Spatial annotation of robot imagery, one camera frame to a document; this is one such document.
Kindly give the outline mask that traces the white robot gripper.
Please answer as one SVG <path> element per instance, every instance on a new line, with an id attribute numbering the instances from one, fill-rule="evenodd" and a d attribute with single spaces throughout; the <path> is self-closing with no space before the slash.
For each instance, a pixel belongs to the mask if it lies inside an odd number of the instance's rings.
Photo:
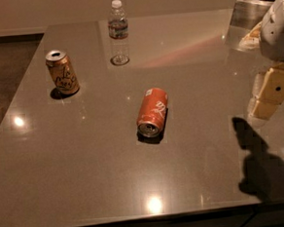
<path id="1" fill-rule="evenodd" d="M 263 57 L 279 62 L 256 75 L 248 113 L 267 121 L 284 102 L 284 0 L 275 0 L 263 17 L 260 47 Z"/>

